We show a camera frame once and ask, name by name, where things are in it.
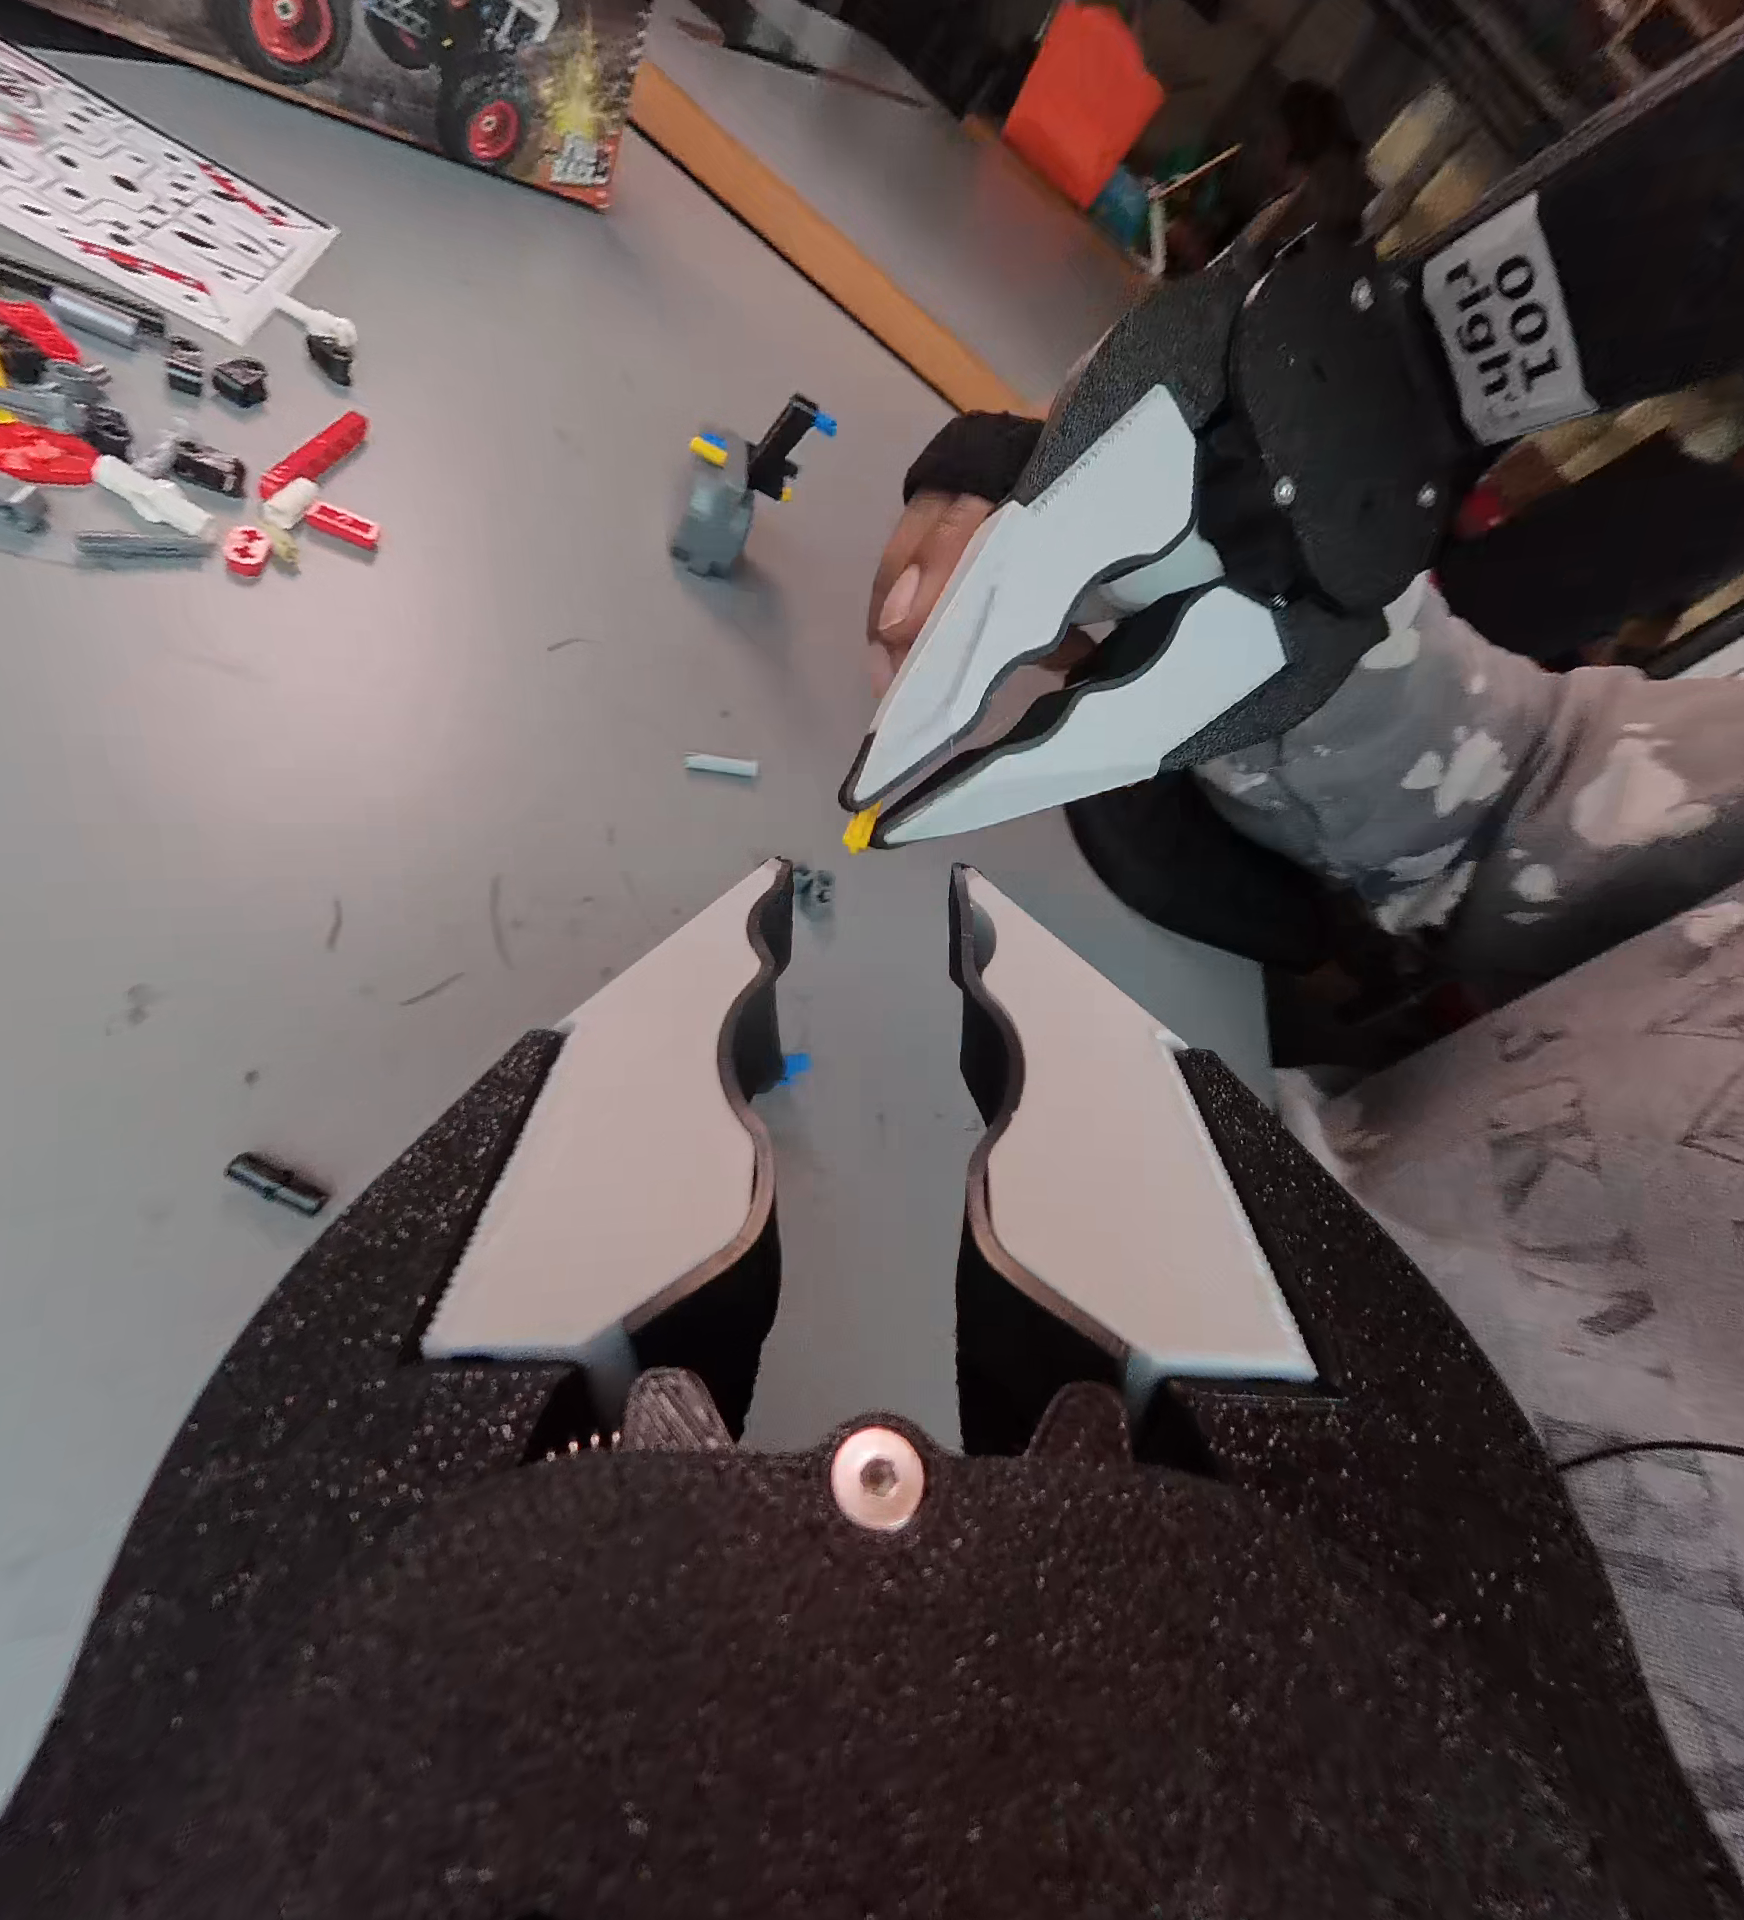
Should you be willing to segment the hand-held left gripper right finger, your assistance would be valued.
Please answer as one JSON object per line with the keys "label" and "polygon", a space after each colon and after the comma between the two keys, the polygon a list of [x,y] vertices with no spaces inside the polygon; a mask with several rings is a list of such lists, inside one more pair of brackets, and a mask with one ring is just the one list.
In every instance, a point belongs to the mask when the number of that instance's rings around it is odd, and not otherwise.
{"label": "hand-held left gripper right finger", "polygon": [[1312,1394],[1302,1331],[1188,1076],[1192,1046],[969,864],[950,872],[961,1071],[981,1110],[981,1272],[1045,1325],[1045,1374],[1131,1419],[1161,1386]]}

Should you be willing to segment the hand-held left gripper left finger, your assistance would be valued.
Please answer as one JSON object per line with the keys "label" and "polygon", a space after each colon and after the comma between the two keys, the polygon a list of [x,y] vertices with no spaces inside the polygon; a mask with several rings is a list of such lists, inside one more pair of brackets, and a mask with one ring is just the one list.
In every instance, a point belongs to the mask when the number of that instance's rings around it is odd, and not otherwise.
{"label": "hand-held left gripper left finger", "polygon": [[425,1325],[430,1363],[581,1372],[601,1419],[692,1372],[749,1413],[780,1301],[755,1100],[785,1068],[793,864],[765,859],[554,1031],[539,1094]]}

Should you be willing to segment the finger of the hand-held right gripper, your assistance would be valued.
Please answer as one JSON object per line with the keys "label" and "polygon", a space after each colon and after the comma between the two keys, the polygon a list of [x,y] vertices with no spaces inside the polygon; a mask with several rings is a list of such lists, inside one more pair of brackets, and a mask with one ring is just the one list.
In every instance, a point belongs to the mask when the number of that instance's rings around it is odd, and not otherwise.
{"label": "finger of the hand-held right gripper", "polygon": [[962,756],[1003,680],[1056,652],[1091,588],[1152,572],[1181,544],[1202,579],[1128,609],[1119,628],[1195,588],[1225,588],[1195,534],[1195,465],[1195,426],[1168,387],[1147,387],[1038,498],[1005,502],[885,692],[842,804],[904,800]]}
{"label": "finger of the hand-held right gripper", "polygon": [[976,834],[1147,781],[1203,739],[1256,737],[1286,672],[1283,619],[1283,606],[1220,587],[1147,611],[1089,677],[1038,702],[1001,743],[883,804],[873,845]]}

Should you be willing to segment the person's right forearm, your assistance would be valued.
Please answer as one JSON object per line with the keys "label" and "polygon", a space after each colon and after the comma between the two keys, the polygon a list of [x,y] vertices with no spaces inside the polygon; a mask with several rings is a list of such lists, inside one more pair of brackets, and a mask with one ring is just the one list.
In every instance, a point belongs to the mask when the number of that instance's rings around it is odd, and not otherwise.
{"label": "person's right forearm", "polygon": [[1312,718],[1194,778],[1251,844],[1510,994],[1744,880],[1744,679],[1556,675],[1426,575]]}

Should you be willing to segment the grey desk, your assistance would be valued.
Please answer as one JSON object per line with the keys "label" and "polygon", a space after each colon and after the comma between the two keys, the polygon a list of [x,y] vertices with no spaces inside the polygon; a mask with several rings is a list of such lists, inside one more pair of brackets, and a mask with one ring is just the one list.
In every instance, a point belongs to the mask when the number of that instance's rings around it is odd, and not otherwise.
{"label": "grey desk", "polygon": [[[948,864],[1273,1094],[1258,972],[1137,919],[1063,823],[844,855],[864,605],[948,406],[666,157],[635,141],[597,215],[188,66],[50,60],[340,229],[305,295],[362,329],[340,494],[382,544],[258,582],[0,550],[0,1809],[181,1419],[321,1232],[236,1155],[348,1204],[759,861],[829,869],[780,998],[813,1071],[761,1103],[785,1269],[746,1436],[890,1409],[952,1445]],[[692,435],[793,393],[836,437],[693,576]]]}

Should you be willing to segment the person's right hand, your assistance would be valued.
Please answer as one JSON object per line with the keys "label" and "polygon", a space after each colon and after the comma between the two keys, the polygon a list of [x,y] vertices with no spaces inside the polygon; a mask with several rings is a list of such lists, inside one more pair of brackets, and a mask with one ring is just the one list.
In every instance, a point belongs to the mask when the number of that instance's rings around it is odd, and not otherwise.
{"label": "person's right hand", "polygon": [[896,679],[965,550],[1019,484],[1043,428],[1040,418],[962,414],[913,460],[868,600],[879,696]]}

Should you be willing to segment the black connector pin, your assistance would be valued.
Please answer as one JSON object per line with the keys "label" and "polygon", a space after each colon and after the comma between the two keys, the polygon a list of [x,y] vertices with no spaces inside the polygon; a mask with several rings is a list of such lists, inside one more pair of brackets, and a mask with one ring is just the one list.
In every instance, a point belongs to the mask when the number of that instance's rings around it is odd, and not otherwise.
{"label": "black connector pin", "polygon": [[321,1184],[260,1153],[236,1155],[224,1172],[241,1192],[298,1217],[319,1217],[331,1204],[331,1193]]}

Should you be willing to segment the grey toy motor assembly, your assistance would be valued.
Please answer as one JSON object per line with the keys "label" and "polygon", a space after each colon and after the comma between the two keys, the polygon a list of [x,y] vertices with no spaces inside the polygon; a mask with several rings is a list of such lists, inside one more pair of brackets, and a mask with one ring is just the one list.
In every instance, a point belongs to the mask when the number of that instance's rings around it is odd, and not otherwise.
{"label": "grey toy motor assembly", "polygon": [[697,579],[727,580],[746,555],[759,504],[785,502],[793,493],[802,444],[836,433],[839,419],[806,393],[793,393],[759,439],[700,428],[688,444],[688,486],[670,558]]}

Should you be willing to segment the orange bag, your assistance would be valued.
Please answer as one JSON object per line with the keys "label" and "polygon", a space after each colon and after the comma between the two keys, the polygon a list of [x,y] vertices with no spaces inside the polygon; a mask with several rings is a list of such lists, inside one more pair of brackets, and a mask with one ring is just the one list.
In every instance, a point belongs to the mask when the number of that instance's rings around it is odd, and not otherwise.
{"label": "orange bag", "polygon": [[1003,124],[1005,149],[1089,210],[1166,105],[1139,31],[1117,5],[1051,14]]}

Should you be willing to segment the person's patterned grey sweatshirt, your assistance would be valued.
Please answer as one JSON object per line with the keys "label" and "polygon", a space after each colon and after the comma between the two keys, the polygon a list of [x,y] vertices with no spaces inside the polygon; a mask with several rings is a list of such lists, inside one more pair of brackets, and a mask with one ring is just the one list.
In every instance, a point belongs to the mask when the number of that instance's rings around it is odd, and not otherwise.
{"label": "person's patterned grey sweatshirt", "polygon": [[1744,880],[1279,1108],[1561,1465],[1744,1878]]}

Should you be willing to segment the toy truck set box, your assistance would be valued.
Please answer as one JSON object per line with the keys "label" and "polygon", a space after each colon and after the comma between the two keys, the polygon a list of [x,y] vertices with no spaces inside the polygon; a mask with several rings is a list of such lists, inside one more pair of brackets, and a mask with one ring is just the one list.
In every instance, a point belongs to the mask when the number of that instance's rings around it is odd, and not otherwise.
{"label": "toy truck set box", "polygon": [[595,209],[652,2],[45,2],[136,52]]}

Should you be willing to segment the pile of mixed brick parts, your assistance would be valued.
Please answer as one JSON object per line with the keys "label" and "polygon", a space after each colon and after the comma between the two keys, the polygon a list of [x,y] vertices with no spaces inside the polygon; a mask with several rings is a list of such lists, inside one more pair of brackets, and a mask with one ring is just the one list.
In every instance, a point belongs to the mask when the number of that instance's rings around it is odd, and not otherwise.
{"label": "pile of mixed brick parts", "polygon": [[253,465],[227,418],[276,397],[251,351],[216,353],[152,306],[0,254],[0,550],[87,572],[294,572],[301,548],[380,552],[331,484],[373,421],[345,408]]}

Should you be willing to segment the white sticker sheet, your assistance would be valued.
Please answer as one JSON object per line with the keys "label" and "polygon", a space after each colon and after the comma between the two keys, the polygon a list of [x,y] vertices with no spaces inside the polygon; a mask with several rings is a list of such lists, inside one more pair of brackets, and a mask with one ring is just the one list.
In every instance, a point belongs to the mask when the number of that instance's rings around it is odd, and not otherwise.
{"label": "white sticker sheet", "polygon": [[0,41],[0,232],[248,344],[337,232]]}

